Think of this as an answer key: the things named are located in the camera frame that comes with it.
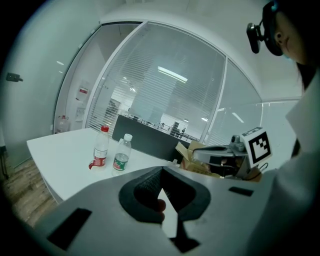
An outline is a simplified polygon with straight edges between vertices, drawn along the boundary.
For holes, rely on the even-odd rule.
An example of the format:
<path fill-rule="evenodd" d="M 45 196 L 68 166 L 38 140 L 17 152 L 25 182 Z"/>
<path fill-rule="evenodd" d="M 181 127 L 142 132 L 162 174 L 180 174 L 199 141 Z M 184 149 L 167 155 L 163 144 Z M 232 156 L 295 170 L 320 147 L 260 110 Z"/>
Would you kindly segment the long dark desk divider panel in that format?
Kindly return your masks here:
<path fill-rule="evenodd" d="M 185 148 L 202 148 L 204 145 L 192 140 L 190 143 L 177 137 L 163 133 L 157 129 L 141 124 L 123 115 L 117 117 L 112 139 L 119 141 L 125 134 L 132 135 L 131 147 L 147 155 L 170 161 L 177 160 L 181 163 L 183 156 L 176 150 L 178 143 Z"/>

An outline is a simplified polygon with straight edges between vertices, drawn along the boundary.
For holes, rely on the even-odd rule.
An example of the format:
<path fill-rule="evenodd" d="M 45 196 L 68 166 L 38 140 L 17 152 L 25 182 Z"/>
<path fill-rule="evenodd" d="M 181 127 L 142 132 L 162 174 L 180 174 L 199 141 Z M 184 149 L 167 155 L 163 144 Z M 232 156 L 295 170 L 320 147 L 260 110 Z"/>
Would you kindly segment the person's torso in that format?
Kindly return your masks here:
<path fill-rule="evenodd" d="M 286 117 L 300 151 L 275 172 L 247 256 L 320 256 L 320 68 Z"/>

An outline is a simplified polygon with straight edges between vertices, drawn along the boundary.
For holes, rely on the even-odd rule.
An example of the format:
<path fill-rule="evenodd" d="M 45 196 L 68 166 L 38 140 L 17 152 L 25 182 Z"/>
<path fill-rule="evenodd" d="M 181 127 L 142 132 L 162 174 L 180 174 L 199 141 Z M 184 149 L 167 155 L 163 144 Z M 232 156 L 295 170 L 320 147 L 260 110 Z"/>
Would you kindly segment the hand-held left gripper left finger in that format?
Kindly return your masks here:
<path fill-rule="evenodd" d="M 181 256 L 165 235 L 161 216 L 135 199 L 149 167 L 88 185 L 36 225 L 55 256 Z"/>

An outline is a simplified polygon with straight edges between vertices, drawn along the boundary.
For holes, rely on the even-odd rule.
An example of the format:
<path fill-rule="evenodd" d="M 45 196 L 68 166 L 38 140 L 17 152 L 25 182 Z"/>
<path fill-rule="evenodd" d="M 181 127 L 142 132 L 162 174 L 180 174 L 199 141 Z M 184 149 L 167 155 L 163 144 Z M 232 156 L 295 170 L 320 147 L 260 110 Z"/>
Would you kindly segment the brown cardboard box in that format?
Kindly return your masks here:
<path fill-rule="evenodd" d="M 180 169 L 213 177 L 225 177 L 225 163 L 228 158 L 216 158 L 210 160 L 197 160 L 193 151 L 201 147 L 185 148 L 180 142 L 175 149 L 183 156 Z"/>

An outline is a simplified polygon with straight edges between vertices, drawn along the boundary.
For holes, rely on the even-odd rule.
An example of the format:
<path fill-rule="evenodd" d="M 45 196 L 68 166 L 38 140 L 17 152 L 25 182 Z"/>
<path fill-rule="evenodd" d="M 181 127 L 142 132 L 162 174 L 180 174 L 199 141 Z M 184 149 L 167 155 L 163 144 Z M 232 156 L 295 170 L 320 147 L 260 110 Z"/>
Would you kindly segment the white table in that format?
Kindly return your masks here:
<path fill-rule="evenodd" d="M 97 135 L 97 131 L 85 128 L 27 141 L 30 154 L 57 203 L 103 180 L 107 181 L 107 192 L 114 198 L 119 197 L 121 187 L 113 168 L 117 141 L 109 141 L 105 166 L 89 168 Z"/>

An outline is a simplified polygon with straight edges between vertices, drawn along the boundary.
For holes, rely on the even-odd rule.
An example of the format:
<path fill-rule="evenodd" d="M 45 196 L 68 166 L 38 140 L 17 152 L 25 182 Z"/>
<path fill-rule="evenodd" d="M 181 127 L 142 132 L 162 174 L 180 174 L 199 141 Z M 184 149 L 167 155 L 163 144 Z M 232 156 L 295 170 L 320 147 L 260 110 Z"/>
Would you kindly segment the red-capped bottle with red label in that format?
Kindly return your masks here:
<path fill-rule="evenodd" d="M 93 167 L 102 168 L 106 165 L 107 154 L 109 150 L 109 126 L 102 125 L 100 132 L 96 136 L 94 149 L 93 149 L 93 160 L 88 165 L 91 170 Z"/>

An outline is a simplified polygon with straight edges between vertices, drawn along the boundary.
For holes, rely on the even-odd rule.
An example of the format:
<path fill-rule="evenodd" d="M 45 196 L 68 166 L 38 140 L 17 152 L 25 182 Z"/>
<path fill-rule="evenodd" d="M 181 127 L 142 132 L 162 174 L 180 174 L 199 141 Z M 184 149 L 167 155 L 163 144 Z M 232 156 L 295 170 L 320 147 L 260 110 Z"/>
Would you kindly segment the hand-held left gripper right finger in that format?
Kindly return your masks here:
<path fill-rule="evenodd" d="M 189 238 L 199 245 L 185 253 L 171 242 L 163 245 L 162 256 L 247 256 L 247 246 L 266 206 L 273 173 L 266 172 L 259 182 L 215 178 L 170 168 L 207 187 L 210 203 L 201 217 L 184 222 Z"/>

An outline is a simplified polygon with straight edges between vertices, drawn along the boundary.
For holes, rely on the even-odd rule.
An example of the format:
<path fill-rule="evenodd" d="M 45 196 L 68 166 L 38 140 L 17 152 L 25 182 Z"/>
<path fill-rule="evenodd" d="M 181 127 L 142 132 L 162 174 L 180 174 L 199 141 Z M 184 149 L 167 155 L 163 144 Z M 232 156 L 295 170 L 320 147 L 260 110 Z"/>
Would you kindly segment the clear plastic bottle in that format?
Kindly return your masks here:
<path fill-rule="evenodd" d="M 132 151 L 132 138 L 133 136 L 131 134 L 126 133 L 124 137 L 119 141 L 118 148 L 116 150 L 116 154 L 114 156 L 112 164 L 112 167 L 114 169 L 112 171 L 112 175 L 114 177 L 122 175 L 127 167 Z"/>

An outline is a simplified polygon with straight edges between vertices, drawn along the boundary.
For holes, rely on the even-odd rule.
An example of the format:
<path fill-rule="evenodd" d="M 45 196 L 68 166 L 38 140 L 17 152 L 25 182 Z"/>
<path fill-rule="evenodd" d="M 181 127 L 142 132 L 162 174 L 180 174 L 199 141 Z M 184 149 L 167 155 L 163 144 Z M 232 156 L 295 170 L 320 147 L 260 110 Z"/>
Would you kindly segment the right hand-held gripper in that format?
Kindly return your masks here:
<path fill-rule="evenodd" d="M 228 146 L 205 146 L 193 151 L 199 161 L 229 158 L 224 164 L 224 177 L 227 179 L 248 179 L 255 168 L 272 156 L 267 132 L 255 127 L 240 135 L 233 135 Z"/>

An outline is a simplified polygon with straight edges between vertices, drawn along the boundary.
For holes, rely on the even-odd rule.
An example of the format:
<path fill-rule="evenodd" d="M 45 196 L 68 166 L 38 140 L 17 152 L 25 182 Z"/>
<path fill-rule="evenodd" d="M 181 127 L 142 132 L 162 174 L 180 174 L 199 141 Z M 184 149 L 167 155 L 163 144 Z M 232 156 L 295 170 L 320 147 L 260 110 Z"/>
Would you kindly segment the large clear water jug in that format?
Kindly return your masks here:
<path fill-rule="evenodd" d="M 61 115 L 57 119 L 56 127 L 55 127 L 55 133 L 65 133 L 69 131 L 69 118 L 66 115 Z"/>

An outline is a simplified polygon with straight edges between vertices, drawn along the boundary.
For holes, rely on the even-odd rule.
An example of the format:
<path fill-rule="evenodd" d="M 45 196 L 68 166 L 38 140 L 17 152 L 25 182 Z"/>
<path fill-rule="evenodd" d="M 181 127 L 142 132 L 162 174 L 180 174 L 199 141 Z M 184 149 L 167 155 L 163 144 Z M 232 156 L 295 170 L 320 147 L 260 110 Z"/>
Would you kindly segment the person's right forearm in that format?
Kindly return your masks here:
<path fill-rule="evenodd" d="M 262 178 L 262 172 L 258 167 L 251 169 L 250 174 L 245 178 L 246 181 L 259 182 Z"/>

